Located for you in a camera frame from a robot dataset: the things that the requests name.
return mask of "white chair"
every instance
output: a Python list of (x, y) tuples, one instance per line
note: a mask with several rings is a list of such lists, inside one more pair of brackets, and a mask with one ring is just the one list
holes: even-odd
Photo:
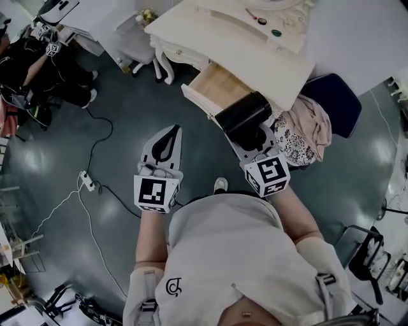
[(156, 72), (156, 81), (161, 82), (163, 79), (160, 66), (156, 59), (154, 48), (150, 46), (150, 35), (140, 29), (136, 21), (137, 14), (137, 11), (133, 12), (116, 27), (116, 32), (122, 36), (119, 50), (124, 55), (139, 62), (132, 70), (134, 77), (140, 68), (153, 62)]

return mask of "curved table leg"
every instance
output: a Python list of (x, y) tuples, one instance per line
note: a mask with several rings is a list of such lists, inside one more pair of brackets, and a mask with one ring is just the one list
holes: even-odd
[(166, 55), (164, 54), (163, 50), (161, 49), (161, 46), (156, 45), (155, 49), (156, 49), (157, 61), (159, 61), (160, 65), (167, 72), (167, 77), (164, 79), (164, 82), (166, 84), (171, 85), (171, 83), (173, 83), (173, 80), (174, 80), (173, 68), (171, 67), (170, 63), (168, 62), (168, 59), (167, 59)]

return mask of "vr headset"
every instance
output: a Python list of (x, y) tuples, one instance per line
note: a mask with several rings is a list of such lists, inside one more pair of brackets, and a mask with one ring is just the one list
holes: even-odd
[(2, 38), (6, 34), (7, 26), (8, 26), (8, 24), (10, 24), (10, 22), (11, 22), (11, 19), (6, 19), (3, 22), (3, 24), (1, 25), (1, 27), (0, 27), (0, 38)]

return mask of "shoe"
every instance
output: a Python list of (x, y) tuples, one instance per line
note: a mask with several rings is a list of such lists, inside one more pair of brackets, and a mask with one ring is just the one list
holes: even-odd
[(98, 70), (94, 70), (92, 72), (92, 81), (94, 81), (96, 78), (98, 78), (98, 76), (99, 76)]
[(91, 89), (91, 98), (89, 99), (89, 102), (87, 103), (87, 105), (82, 106), (83, 109), (86, 109), (88, 107), (88, 105), (90, 105), (91, 102), (95, 101), (95, 98), (98, 94), (98, 92), (96, 91), (96, 89)]
[(219, 178), (216, 179), (214, 184), (214, 193), (218, 189), (223, 189), (225, 192), (228, 190), (228, 181), (226, 178), (220, 176)]

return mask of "white cable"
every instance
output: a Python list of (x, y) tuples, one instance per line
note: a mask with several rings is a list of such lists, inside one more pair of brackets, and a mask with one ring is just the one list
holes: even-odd
[(38, 233), (38, 231), (41, 229), (41, 227), (43, 226), (43, 224), (44, 224), (47, 220), (49, 220), (49, 219), (51, 218), (52, 214), (54, 213), (54, 211), (55, 211), (57, 208), (59, 208), (62, 204), (64, 204), (64, 203), (72, 196), (72, 194), (75, 194), (76, 192), (79, 192), (79, 191), (81, 190), (81, 188), (82, 188), (82, 186), (83, 186), (84, 184), (82, 184), (81, 188), (78, 188), (79, 178), (80, 178), (80, 174), (78, 175), (78, 179), (76, 180), (76, 189), (77, 189), (77, 190), (71, 191), (71, 193), (68, 195), (68, 197), (65, 198), (57, 207), (55, 207), (55, 208), (51, 211), (51, 214), (50, 214), (47, 218), (44, 218), (44, 220), (43, 220), (43, 221), (41, 222), (41, 224), (38, 226), (37, 231), (32, 234), (31, 239), (34, 237), (34, 235), (35, 235), (36, 233)]
[(398, 143), (397, 143), (397, 142), (394, 140), (394, 138), (393, 138), (393, 135), (392, 135), (391, 129), (390, 129), (390, 125), (388, 124), (387, 120), (385, 120), (385, 118), (384, 118), (384, 116), (383, 116), (383, 113), (381, 112), (380, 105), (379, 105), (378, 102), (377, 102), (377, 99), (375, 98), (375, 96), (374, 96), (374, 94), (373, 94), (373, 92), (372, 92), (371, 90), (370, 90), (370, 93), (371, 93), (372, 98), (374, 99), (374, 101), (375, 101), (375, 103), (376, 103), (376, 105), (377, 105), (378, 111), (379, 111), (379, 113), (380, 113), (382, 119), (384, 120), (385, 124), (386, 124), (387, 127), (388, 127), (388, 132), (390, 133), (391, 140), (392, 140), (393, 143), (395, 144), (395, 147), (398, 148)]
[(90, 230), (91, 230), (91, 236), (92, 236), (92, 238), (93, 238), (93, 240), (94, 240), (94, 242), (95, 242), (95, 245), (98, 247), (99, 254), (101, 255), (102, 263), (103, 263), (103, 265), (104, 265), (106, 271), (108, 272), (108, 274), (110, 275), (110, 277), (114, 280), (114, 282), (116, 283), (116, 286), (117, 286), (117, 287), (119, 288), (119, 290), (123, 293), (123, 295), (124, 295), (125, 297), (128, 297), (128, 296), (125, 294), (125, 292), (123, 292), (122, 288), (120, 287), (120, 285), (119, 285), (119, 283), (117, 282), (117, 280), (115, 279), (115, 277), (114, 277), (114, 276), (112, 275), (112, 273), (109, 271), (108, 266), (106, 266), (105, 258), (103, 258), (103, 254), (102, 254), (101, 247), (98, 245), (98, 242), (97, 242), (96, 239), (95, 239), (94, 231), (93, 231), (93, 229), (92, 229), (92, 218), (91, 218), (91, 214), (89, 214), (88, 209), (85, 207), (84, 203), (82, 202), (82, 198), (81, 198), (81, 188), (82, 188), (83, 185), (84, 185), (84, 183), (82, 183), (82, 185), (81, 185), (80, 188), (77, 188), (77, 189), (78, 189), (78, 197), (79, 197), (79, 201), (81, 202), (82, 207), (84, 208), (84, 210), (85, 210), (85, 211), (87, 212), (87, 214), (88, 214), (88, 217), (89, 217), (89, 228), (90, 228)]

